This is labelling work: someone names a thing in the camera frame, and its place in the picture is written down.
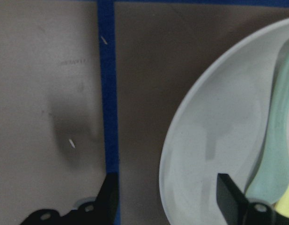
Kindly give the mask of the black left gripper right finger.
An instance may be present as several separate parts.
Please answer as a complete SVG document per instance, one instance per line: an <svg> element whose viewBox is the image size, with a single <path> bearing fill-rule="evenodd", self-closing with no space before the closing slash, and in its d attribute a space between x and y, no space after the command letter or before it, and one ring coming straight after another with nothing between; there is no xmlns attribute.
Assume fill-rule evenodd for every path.
<svg viewBox="0 0 289 225"><path fill-rule="evenodd" d="M226 173L217 175L216 202L228 225L289 225L269 203L246 198Z"/></svg>

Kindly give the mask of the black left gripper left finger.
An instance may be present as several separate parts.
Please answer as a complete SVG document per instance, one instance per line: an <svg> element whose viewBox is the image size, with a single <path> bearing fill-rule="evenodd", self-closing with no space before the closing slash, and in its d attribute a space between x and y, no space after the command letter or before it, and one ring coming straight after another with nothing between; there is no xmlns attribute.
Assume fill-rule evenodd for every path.
<svg viewBox="0 0 289 225"><path fill-rule="evenodd" d="M31 213L22 225L113 225L119 204L119 180L116 172L108 173L94 201L81 204L61 216L53 209Z"/></svg>

